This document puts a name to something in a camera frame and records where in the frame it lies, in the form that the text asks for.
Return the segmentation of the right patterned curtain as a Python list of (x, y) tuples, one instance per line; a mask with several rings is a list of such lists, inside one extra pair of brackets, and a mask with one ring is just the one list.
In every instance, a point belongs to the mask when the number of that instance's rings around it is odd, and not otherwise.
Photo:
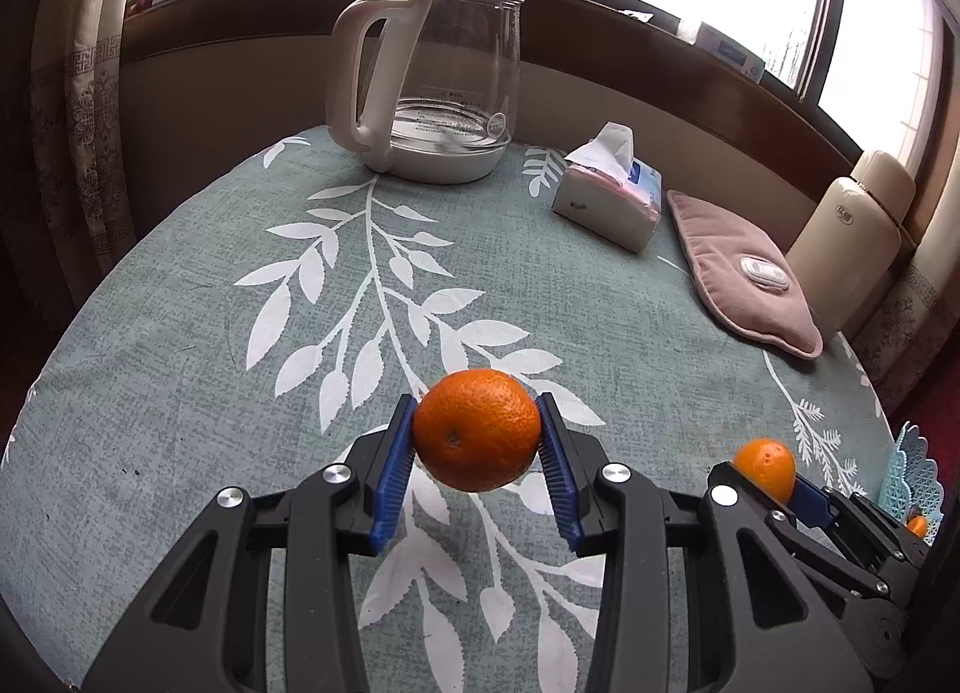
[(854, 339), (882, 409), (892, 413), (958, 324), (958, 214), (937, 212), (907, 270)]

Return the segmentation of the pink heating pad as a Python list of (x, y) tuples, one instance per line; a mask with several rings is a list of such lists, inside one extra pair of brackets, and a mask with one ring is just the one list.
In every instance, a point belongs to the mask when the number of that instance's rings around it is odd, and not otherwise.
[(708, 200), (667, 193), (701, 303), (729, 331), (800, 360), (823, 337), (786, 257), (757, 225)]

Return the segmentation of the cream thermos flask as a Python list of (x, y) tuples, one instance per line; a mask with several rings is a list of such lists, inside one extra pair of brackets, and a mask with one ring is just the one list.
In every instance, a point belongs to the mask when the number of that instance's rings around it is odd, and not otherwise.
[(864, 305), (901, 246), (916, 184), (895, 157), (864, 152), (828, 186), (786, 259), (823, 339), (832, 340)]

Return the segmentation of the tissue pack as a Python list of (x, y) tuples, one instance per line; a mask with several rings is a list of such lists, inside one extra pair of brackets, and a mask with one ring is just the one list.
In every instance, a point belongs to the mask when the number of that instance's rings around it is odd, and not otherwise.
[(661, 173), (635, 157), (630, 127), (608, 122), (565, 157), (556, 215), (641, 254), (661, 222)]

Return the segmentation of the blue white box on sill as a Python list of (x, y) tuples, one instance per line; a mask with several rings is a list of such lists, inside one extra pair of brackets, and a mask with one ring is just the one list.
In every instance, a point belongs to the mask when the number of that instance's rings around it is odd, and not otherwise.
[(759, 83), (763, 77), (765, 61), (760, 56), (708, 23), (700, 23), (693, 44), (752, 82)]

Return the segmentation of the patterned curtain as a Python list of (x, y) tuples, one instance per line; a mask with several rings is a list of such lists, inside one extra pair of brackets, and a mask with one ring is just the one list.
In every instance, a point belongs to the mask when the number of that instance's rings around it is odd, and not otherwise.
[(135, 243), (121, 136), (127, 0), (41, 0), (31, 49), (31, 129), (44, 214), (75, 300)]
[(882, 409), (892, 413), (958, 324), (958, 214), (937, 212), (907, 270), (854, 339)]

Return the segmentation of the rough mandarin with stem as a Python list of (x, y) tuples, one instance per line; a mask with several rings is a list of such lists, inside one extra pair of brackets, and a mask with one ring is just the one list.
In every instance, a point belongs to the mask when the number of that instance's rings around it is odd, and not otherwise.
[(924, 539), (928, 535), (928, 519), (923, 516), (923, 514), (918, 514), (918, 516), (912, 517), (907, 522), (907, 529), (911, 534), (916, 535), (918, 539)]

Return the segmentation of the grey-green leaf tablecloth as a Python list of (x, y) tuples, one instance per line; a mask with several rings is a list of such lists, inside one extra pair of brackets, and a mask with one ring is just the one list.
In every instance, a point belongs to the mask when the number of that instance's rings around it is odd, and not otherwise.
[(534, 402), (654, 484), (700, 493), (766, 439), (875, 493), (892, 435), (861, 358), (729, 334), (674, 227), (630, 254), (553, 212), (555, 152), (482, 181), (376, 175), (320, 129), (178, 207), (83, 305), (2, 461), (2, 594), (79, 682), (190, 521), (229, 485), (296, 487), (418, 402), (392, 542), (353, 565), (377, 691), (579, 691), (604, 563), (558, 535)]

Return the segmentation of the light blue plastic basket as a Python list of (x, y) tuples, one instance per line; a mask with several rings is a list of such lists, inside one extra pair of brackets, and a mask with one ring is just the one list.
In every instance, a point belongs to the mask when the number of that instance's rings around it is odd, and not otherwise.
[(934, 544), (944, 519), (944, 487), (939, 482), (937, 462), (928, 456), (928, 440), (914, 423), (905, 423), (896, 438), (877, 503), (903, 526), (923, 514), (929, 524), (923, 540)]

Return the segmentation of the smooth orange kumquat large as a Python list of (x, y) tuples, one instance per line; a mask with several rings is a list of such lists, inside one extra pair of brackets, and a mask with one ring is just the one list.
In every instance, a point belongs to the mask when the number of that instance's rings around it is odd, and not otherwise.
[(796, 484), (796, 462), (781, 441), (771, 438), (748, 441), (736, 452), (732, 466), (776, 501), (786, 505), (791, 500)]

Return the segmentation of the left patterned curtain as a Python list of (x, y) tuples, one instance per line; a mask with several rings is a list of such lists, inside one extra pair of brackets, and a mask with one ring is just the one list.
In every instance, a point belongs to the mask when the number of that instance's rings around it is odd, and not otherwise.
[(31, 49), (31, 129), (44, 214), (75, 300), (135, 243), (121, 136), (127, 0), (41, 0)]

